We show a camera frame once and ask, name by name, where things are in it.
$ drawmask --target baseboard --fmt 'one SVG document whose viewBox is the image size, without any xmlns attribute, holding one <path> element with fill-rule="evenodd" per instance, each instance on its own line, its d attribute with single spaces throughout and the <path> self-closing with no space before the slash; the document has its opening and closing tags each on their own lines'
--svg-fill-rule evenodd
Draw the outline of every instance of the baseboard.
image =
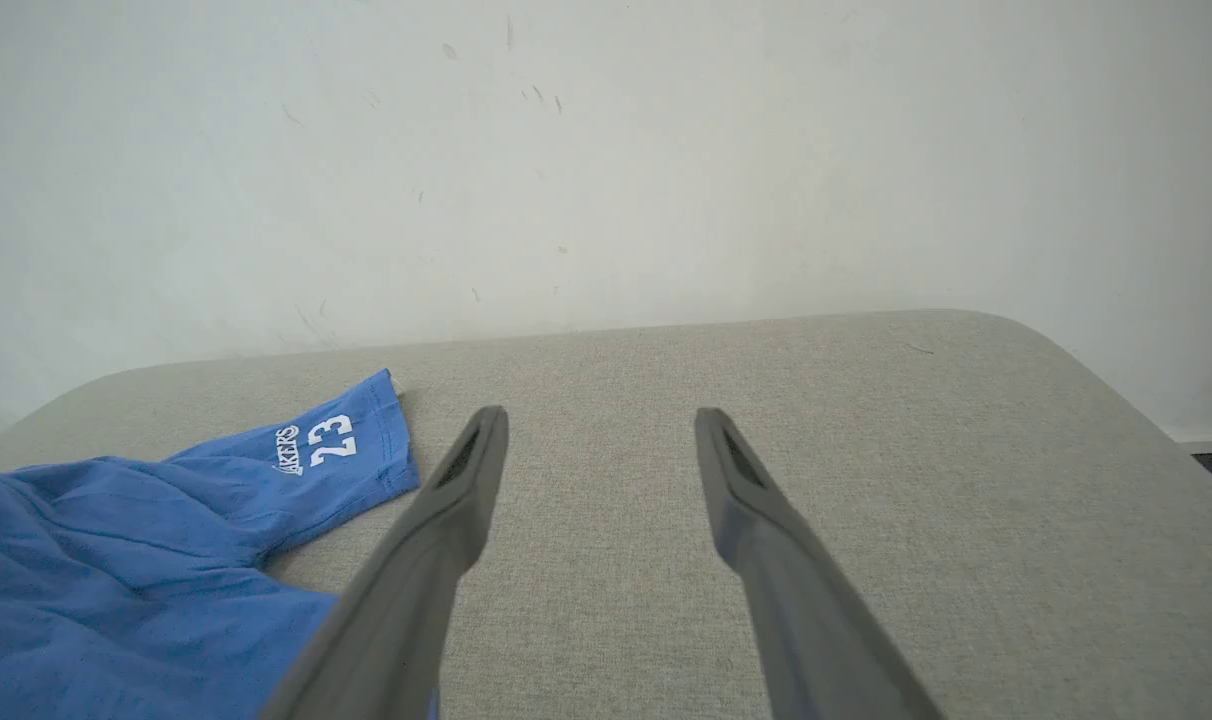
<svg viewBox="0 0 1212 720">
<path fill-rule="evenodd" d="M 1212 438 L 1179 438 L 1172 436 L 1188 455 L 1210 455 L 1212 452 Z"/>
</svg>

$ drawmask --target gray upholstered ottoman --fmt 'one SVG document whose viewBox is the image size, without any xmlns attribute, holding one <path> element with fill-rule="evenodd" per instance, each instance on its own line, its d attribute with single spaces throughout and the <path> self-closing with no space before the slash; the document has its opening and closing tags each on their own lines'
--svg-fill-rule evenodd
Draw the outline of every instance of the gray upholstered ottoman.
<svg viewBox="0 0 1212 720">
<path fill-rule="evenodd" d="M 1059 347 L 955 312 L 159 366 L 67 393 L 0 469 L 159 459 L 387 366 L 427 476 L 511 418 L 442 669 L 452 719 L 760 718 L 692 421 L 726 408 L 954 718 L 1212 718 L 1212 478 Z M 339 592 L 401 498 L 273 564 Z"/>
</svg>

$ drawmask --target beige fabric cushion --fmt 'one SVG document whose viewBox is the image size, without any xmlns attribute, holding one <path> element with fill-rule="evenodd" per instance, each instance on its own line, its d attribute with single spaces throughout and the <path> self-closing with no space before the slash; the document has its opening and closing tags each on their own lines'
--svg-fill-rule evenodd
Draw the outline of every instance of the beige fabric cushion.
<svg viewBox="0 0 1212 720">
<path fill-rule="evenodd" d="M 75 389 L 0 469 L 159 459 L 387 366 L 424 478 L 478 406 L 511 445 L 447 718 L 768 715 L 711 549 L 701 405 L 734 418 L 953 718 L 1212 718 L 1212 478 L 1054 343 L 957 312 L 168 365 Z M 339 592 L 401 498 L 278 559 Z"/>
</svg>

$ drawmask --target white wall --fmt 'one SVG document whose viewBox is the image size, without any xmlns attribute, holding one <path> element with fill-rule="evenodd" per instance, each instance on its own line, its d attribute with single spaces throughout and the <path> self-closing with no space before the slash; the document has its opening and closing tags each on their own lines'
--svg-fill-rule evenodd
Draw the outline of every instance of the white wall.
<svg viewBox="0 0 1212 720">
<path fill-rule="evenodd" d="M 1212 1 L 0 0 L 0 429 L 176 360 L 931 305 L 1212 438 Z"/>
</svg>

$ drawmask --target t-shirt sleeve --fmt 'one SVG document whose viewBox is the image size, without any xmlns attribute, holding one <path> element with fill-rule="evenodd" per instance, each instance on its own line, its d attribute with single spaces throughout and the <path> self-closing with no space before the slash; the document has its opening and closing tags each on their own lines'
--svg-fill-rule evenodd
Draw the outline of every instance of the t-shirt sleeve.
<svg viewBox="0 0 1212 720">
<path fill-rule="evenodd" d="M 253 538 L 261 558 L 419 487 L 388 370 L 285 423 L 213 439 L 167 478 Z"/>
</svg>

